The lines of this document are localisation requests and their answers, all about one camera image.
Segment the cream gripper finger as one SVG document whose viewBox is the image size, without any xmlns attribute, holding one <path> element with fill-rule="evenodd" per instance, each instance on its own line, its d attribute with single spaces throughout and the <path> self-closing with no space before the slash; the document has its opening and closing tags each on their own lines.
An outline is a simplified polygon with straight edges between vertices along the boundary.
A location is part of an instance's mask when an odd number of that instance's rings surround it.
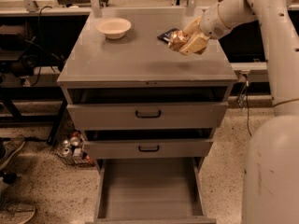
<svg viewBox="0 0 299 224">
<path fill-rule="evenodd" d="M 196 33 L 194 33 L 188 42 L 180 48 L 179 52 L 183 55 L 190 55 L 193 53 L 199 53 L 202 54 L 203 52 L 196 52 L 196 46 L 195 46 L 195 39 L 196 39 Z"/>
<path fill-rule="evenodd" d="M 194 33 L 200 33 L 200 21 L 200 17 L 194 19 L 183 29 L 183 33 L 187 36 L 192 36 Z"/>
</svg>

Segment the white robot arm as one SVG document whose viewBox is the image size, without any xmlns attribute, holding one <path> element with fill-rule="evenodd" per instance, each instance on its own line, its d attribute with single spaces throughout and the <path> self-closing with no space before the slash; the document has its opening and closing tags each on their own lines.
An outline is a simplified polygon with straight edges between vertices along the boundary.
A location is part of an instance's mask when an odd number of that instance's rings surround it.
<svg viewBox="0 0 299 224">
<path fill-rule="evenodd" d="M 219 0 L 183 29 L 184 55 L 256 20 L 275 116 L 253 134 L 247 151 L 242 224 L 299 224 L 299 37 L 288 14 L 292 0 Z"/>
</svg>

